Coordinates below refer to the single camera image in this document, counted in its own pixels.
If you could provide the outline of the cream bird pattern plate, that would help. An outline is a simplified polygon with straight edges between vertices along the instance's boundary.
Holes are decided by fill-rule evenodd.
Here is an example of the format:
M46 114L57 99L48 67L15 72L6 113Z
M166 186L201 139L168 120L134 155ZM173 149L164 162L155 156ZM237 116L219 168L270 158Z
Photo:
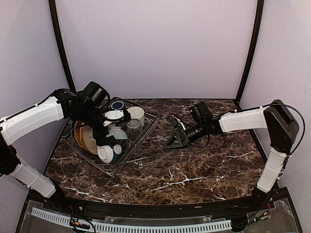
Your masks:
M91 154L98 155L98 146L93 138L93 129L89 126L83 127L81 136L85 149Z

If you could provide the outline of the green ribbed ceramic bowl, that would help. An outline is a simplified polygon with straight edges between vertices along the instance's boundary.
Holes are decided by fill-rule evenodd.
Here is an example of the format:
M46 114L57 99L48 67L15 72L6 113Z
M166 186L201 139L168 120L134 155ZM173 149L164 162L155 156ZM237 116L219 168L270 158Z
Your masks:
M121 129L121 127L111 127L109 130L109 134L113 135L117 140L127 140L127 133Z

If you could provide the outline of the white ceramic bowl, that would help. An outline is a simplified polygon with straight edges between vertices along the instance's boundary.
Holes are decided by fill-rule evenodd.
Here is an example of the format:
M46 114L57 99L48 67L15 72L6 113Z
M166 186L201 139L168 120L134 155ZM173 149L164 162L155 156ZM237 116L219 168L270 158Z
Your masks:
M112 146L98 146L99 159L105 164L115 163L122 157L122 147L119 144Z

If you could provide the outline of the blue polka dot plate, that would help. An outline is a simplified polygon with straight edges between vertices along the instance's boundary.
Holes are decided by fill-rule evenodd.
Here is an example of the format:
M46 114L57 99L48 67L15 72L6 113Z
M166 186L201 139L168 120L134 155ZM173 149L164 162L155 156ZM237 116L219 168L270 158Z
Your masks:
M75 127L75 123L76 121L72 121L71 124L70 124L70 135L73 139L75 139L75 134L74 134L74 127Z

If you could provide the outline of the dark blue ceramic mug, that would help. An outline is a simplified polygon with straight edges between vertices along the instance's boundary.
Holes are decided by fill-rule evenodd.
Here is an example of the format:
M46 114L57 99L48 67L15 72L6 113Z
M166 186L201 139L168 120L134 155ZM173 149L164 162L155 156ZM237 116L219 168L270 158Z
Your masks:
M123 101L115 101L110 105L110 107L112 110L115 110L115 111L126 109Z

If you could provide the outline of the clear plastic tumbler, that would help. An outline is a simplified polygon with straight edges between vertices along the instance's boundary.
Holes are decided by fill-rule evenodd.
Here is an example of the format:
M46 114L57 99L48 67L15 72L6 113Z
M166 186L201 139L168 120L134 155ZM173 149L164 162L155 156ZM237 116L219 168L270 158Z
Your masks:
M138 119L132 119L126 124L126 133L128 139L135 139L136 137L140 136L142 131L142 125Z

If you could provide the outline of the white ribbed ceramic mug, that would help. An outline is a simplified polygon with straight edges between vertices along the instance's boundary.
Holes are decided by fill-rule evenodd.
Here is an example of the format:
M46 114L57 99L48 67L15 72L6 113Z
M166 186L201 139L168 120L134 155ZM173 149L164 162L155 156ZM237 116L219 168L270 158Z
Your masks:
M141 123L141 126L144 127L145 118L144 118L144 109L141 107L129 107L127 109L128 113L131 115L131 119L138 119Z

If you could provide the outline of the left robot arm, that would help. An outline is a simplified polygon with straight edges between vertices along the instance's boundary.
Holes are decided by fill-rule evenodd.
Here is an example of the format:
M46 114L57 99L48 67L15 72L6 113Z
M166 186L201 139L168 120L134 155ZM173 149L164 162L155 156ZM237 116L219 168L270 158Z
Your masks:
M133 120L144 124L145 111L142 107L126 108L122 100L108 102L107 108L100 108L103 100L110 100L109 93L100 85L90 82L79 92L57 89L43 101L0 120L0 173L16 180L49 199L57 211L69 207L68 200L57 183L47 178L22 160L13 144L26 135L63 119L81 122L89 127L95 142L99 159L106 164L118 161L125 152L120 139L112 131L114 124Z

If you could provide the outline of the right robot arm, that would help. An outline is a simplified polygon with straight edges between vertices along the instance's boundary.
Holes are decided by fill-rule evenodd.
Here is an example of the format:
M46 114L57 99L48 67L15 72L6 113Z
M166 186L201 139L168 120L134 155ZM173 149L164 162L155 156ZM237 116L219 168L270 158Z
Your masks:
M281 100L253 107L229 111L219 116L214 116L205 102L189 108L195 125L185 123L179 116L170 115L167 121L174 127L174 132L167 140L165 148L181 149L201 139L204 136L228 134L237 131L266 130L270 138L270 152L264 170L253 191L253 196L248 199L248 207L259 210L267 202L268 194L276 181L284 173L287 162L305 134L305 126L300 127L292 114L300 112L292 106L284 104Z

